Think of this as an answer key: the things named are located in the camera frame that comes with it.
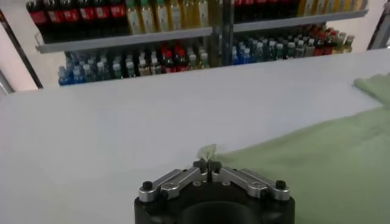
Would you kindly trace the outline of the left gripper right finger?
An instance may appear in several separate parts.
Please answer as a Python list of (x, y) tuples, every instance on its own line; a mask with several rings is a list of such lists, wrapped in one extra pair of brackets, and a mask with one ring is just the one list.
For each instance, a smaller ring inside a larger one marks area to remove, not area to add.
[(290, 199), (290, 189), (283, 180), (273, 181), (249, 169), (236, 170), (218, 161), (210, 161), (209, 170), (213, 182), (234, 183), (253, 198), (262, 199), (270, 195), (277, 201)]

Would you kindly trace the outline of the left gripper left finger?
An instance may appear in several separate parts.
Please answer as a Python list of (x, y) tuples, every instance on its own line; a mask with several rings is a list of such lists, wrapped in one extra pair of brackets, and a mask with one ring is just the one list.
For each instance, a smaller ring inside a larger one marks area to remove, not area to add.
[(168, 194), (168, 199), (176, 198), (187, 185), (206, 182), (207, 176), (208, 163), (200, 159), (188, 169), (174, 169), (157, 180), (144, 181), (139, 188), (138, 199), (144, 203), (153, 202), (164, 192)]

